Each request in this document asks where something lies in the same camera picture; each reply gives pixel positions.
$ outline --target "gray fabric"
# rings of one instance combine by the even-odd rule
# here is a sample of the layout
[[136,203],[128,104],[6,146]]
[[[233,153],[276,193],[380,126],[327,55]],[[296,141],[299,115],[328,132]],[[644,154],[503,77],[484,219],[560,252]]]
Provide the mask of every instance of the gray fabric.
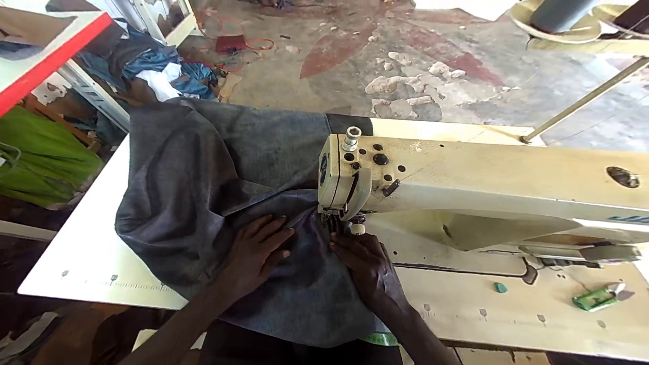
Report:
[[[118,235],[151,271],[189,299],[223,269],[240,227],[285,214],[296,229],[291,256],[221,319],[319,347],[384,329],[329,251],[315,211],[317,157],[332,132],[326,116],[172,103],[130,115],[129,187],[116,218]],[[371,134],[369,120],[359,127]]]

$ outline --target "dirty floor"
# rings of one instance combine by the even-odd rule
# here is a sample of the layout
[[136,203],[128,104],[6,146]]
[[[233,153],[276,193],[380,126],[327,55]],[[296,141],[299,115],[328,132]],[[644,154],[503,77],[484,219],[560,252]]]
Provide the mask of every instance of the dirty floor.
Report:
[[[507,14],[486,21],[461,10],[414,10],[398,0],[294,3],[310,6],[197,0],[208,36],[243,28],[249,46],[270,45],[255,38],[275,46],[228,58],[208,49],[214,40],[191,36],[181,53],[237,71],[243,79],[230,98],[235,104],[526,127],[539,126],[633,62],[626,55],[526,50],[527,34]],[[457,69],[466,74],[452,73]],[[646,79],[640,74],[617,86],[543,140],[649,151]]]

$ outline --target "industrial sewing machine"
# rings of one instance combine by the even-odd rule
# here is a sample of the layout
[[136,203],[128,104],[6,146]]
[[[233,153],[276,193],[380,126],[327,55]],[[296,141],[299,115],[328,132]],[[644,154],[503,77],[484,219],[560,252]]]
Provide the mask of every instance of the industrial sewing machine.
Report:
[[649,242],[640,153],[332,134],[319,158],[323,223],[389,222],[461,251],[597,264]]

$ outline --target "red frame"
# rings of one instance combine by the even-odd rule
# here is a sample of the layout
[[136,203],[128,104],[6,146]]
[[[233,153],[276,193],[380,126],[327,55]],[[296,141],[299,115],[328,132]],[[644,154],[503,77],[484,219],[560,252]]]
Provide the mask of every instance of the red frame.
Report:
[[92,41],[110,25],[112,19],[107,13],[101,14],[66,43],[45,57],[39,64],[22,75],[13,84],[0,92],[0,116],[13,108],[25,95],[34,90],[43,80],[58,70],[63,64]]

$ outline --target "hand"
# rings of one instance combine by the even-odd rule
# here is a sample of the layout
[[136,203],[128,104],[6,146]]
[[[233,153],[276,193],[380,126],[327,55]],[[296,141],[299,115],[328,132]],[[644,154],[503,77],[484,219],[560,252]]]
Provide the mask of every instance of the hand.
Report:
[[272,215],[268,215],[237,233],[230,260],[214,281],[232,303],[257,289],[266,281],[271,268],[289,256],[288,250],[277,249],[295,231],[292,228],[280,229],[285,222],[286,216],[274,220]]
[[386,247],[371,234],[347,238],[331,234],[331,248],[351,271],[358,294],[381,320],[411,308]]

